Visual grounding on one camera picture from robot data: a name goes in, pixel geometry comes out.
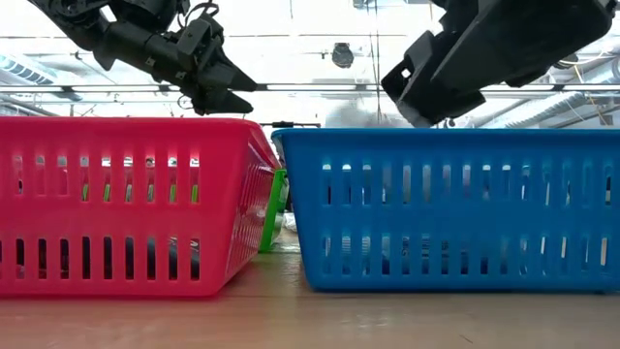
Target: blue basket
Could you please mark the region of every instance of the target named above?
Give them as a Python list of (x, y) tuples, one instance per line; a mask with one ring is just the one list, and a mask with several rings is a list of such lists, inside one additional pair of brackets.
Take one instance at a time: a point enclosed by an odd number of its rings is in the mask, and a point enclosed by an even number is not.
[(316, 289), (620, 289), (619, 132), (272, 137)]

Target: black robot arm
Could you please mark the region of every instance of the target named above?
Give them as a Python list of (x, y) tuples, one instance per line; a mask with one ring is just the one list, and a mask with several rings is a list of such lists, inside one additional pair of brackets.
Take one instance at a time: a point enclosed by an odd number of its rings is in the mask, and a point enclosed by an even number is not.
[(520, 87), (601, 38), (616, 0), (432, 0), (446, 10), (444, 31), (420, 36), (381, 81), (417, 127), (484, 103), (480, 89)]
[[(176, 17), (188, 15), (189, 0), (28, 1), (76, 45), (93, 51), (106, 70), (119, 59), (179, 86), (200, 115), (253, 110), (230, 92), (254, 91), (257, 85), (224, 53), (224, 29), (213, 19), (219, 9), (212, 0), (198, 5), (201, 15), (176, 32), (168, 29)], [(106, 6), (116, 20), (103, 16)]]

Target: wooden table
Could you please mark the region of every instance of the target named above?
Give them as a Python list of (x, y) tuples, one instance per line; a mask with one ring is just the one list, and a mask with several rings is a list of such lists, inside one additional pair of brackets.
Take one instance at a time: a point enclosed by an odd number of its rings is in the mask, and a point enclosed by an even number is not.
[(614, 296), (317, 294), (281, 247), (212, 300), (2, 300), (0, 348), (620, 348)]

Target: plastic basket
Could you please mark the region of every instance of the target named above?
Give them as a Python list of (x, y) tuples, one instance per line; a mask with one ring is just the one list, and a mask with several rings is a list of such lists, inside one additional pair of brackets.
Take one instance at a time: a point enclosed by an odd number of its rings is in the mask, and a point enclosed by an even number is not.
[(241, 120), (2, 117), (0, 295), (214, 294), (278, 166)]
[(282, 130), (322, 290), (620, 287), (620, 133)]
[(284, 207), (289, 198), (289, 180), (286, 170), (278, 170), (273, 178), (269, 205), (264, 219), (263, 238), (259, 252), (267, 252), (271, 244), (280, 235), (282, 223), (284, 223)]

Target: red basket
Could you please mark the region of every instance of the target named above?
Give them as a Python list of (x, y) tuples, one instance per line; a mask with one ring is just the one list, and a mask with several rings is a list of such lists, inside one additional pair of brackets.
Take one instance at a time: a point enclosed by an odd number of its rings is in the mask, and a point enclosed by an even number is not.
[(0, 295), (212, 295), (278, 167), (242, 120), (2, 117)]

